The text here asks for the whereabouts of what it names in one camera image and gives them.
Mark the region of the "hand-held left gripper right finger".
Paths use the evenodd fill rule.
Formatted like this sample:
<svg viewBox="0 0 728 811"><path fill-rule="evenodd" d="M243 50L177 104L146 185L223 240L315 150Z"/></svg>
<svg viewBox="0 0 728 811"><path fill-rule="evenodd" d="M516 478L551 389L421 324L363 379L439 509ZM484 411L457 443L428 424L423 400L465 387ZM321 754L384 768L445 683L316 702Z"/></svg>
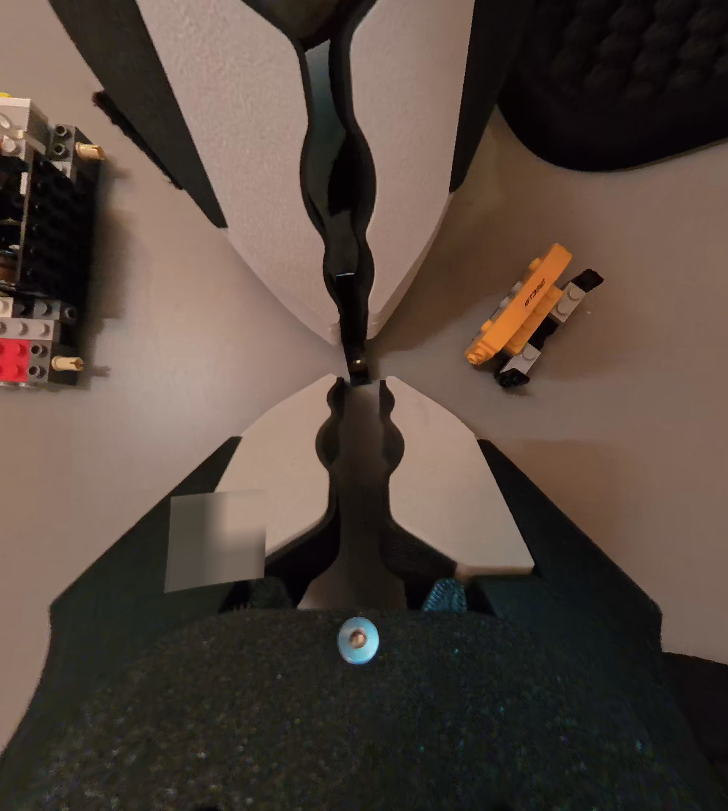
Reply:
<svg viewBox="0 0 728 811"><path fill-rule="evenodd" d="M473 432L395 376L380 381L379 418L387 568L403 580L532 573L532 555Z"/></svg>

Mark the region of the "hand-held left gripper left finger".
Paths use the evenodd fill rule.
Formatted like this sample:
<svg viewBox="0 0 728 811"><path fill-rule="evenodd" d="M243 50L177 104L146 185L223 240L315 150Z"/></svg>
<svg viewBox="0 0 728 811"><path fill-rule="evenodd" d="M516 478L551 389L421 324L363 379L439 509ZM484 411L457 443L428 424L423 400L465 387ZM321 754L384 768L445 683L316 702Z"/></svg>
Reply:
<svg viewBox="0 0 728 811"><path fill-rule="evenodd" d="M320 530L331 515L330 453L323 430L338 416L343 377L328 374L259 417L242 435L215 492L264 495L265 562L273 564Z"/></svg>

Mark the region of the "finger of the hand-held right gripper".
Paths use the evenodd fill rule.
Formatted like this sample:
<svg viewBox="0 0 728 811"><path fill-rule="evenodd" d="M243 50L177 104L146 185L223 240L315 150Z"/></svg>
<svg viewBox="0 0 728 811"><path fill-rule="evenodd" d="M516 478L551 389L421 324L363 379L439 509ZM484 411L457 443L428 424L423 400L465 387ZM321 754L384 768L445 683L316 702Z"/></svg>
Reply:
<svg viewBox="0 0 728 811"><path fill-rule="evenodd" d="M375 168L367 337L405 296L450 202L473 1L379 1L350 46L353 113Z"/></svg>
<svg viewBox="0 0 728 811"><path fill-rule="evenodd" d="M325 243L302 165L305 49L265 3L142 1L139 12L238 255L309 329L340 345Z"/></svg>

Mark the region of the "long black brick plate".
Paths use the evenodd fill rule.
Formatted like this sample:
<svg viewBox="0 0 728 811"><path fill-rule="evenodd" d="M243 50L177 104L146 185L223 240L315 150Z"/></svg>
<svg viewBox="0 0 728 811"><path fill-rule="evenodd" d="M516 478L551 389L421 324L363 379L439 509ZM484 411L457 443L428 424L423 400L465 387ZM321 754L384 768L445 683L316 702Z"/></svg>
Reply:
<svg viewBox="0 0 728 811"><path fill-rule="evenodd" d="M367 297L362 278L355 271L340 272L330 276L329 289L339 312L346 363L355 356L367 358Z"/></svg>

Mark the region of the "orange and black brick assembly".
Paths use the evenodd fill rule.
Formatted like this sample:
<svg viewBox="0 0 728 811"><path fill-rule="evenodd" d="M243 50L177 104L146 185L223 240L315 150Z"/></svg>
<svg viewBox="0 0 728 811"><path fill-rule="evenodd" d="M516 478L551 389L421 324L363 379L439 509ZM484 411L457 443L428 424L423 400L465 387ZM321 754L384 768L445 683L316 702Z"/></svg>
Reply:
<svg viewBox="0 0 728 811"><path fill-rule="evenodd" d="M560 287L558 279L571 261L572 254L557 243L535 258L465 350L469 364L491 368L502 389L519 389L529 383L530 370L546 341L603 284L599 273L584 269Z"/></svg>

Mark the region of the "grey desk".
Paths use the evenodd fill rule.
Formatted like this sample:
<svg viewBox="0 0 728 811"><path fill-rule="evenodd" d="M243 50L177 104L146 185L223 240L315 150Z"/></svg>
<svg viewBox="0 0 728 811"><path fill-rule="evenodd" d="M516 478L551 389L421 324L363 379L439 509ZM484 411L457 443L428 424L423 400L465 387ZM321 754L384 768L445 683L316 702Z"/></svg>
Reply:
<svg viewBox="0 0 728 811"><path fill-rule="evenodd" d="M0 752L30 703L49 605L229 437L343 354L282 307L197 205L92 104L48 2L0 2L0 90L105 148L92 377L0 389ZM553 244L603 284L519 389L464 353ZM494 443L663 611L669 651L728 664L728 141L580 174L499 113L374 340L396 376Z"/></svg>

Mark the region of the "black brick car chassis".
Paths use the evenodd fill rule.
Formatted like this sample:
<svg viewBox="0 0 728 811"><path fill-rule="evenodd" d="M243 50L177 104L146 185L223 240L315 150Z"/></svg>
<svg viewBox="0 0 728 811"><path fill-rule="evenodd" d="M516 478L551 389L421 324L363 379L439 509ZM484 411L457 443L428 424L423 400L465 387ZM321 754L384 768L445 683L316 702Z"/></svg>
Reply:
<svg viewBox="0 0 728 811"><path fill-rule="evenodd" d="M0 93L0 388L74 387L105 154Z"/></svg>

